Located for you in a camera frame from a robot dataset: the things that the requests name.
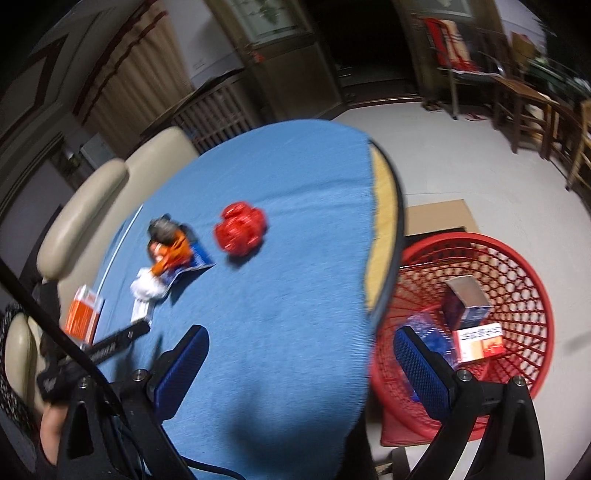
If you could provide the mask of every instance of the round table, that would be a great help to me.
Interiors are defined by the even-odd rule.
[[[239,200],[263,208],[269,229],[256,255],[233,262],[212,230]],[[374,333],[401,256],[403,211],[389,161],[355,129],[290,121],[218,145],[119,230],[97,278],[112,263],[97,339],[129,324],[129,285],[149,265],[150,219],[169,213],[188,223],[217,264],[181,277],[156,306],[150,334],[101,369],[119,380],[149,368],[190,325],[203,325],[208,357],[163,425],[178,451],[249,480],[334,478],[365,405]]]

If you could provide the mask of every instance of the red plastic basket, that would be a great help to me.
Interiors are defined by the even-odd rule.
[[[443,233],[407,248],[386,318],[378,331],[371,383],[384,408],[401,427],[430,442],[441,424],[410,399],[404,372],[394,356],[393,335],[407,318],[429,312],[440,328],[445,281],[473,275],[493,308],[487,322],[503,327],[507,353],[463,366],[480,380],[507,382],[523,375],[532,397],[539,392],[552,358],[554,320],[548,294],[534,269],[513,249],[477,233]],[[487,418],[478,419],[470,439],[482,437]],[[403,445],[404,441],[390,441]]]

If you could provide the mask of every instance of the door threshold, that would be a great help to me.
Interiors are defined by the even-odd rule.
[[[347,105],[349,108],[359,108],[362,106],[387,105],[389,103],[422,102],[423,100],[424,98],[419,95],[407,95],[403,97],[380,98],[377,100],[363,100],[360,102],[351,102]]]

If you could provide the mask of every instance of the curtain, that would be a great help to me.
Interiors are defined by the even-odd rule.
[[[192,90],[168,12],[148,0],[107,46],[74,113],[127,158],[141,132]]]

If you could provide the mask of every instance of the white tile floor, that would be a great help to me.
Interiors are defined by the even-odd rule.
[[[517,250],[550,295],[556,343],[535,399],[547,480],[564,480],[591,441],[591,219],[564,177],[537,152],[513,155],[490,121],[454,121],[418,103],[345,112],[336,121],[366,131],[395,164],[407,205],[465,199],[482,233]],[[374,456],[379,427],[369,429]],[[469,445],[453,479],[463,479]],[[413,466],[425,447],[408,449]]]

